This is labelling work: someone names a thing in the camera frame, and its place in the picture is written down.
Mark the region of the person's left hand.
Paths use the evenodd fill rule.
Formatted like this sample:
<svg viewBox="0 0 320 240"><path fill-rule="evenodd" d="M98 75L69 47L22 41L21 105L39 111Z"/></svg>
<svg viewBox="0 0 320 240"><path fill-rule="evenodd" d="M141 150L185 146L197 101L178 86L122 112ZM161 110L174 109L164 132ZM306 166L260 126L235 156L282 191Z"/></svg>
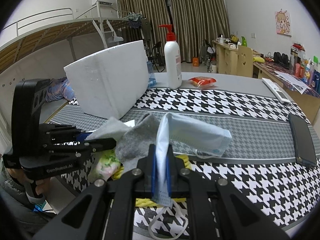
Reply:
<svg viewBox="0 0 320 240"><path fill-rule="evenodd" d="M50 178L42 180L30 180L22 169L6 168L11 178L23 185L28 200L31 203L40 204L44 202L49 190Z"/></svg>

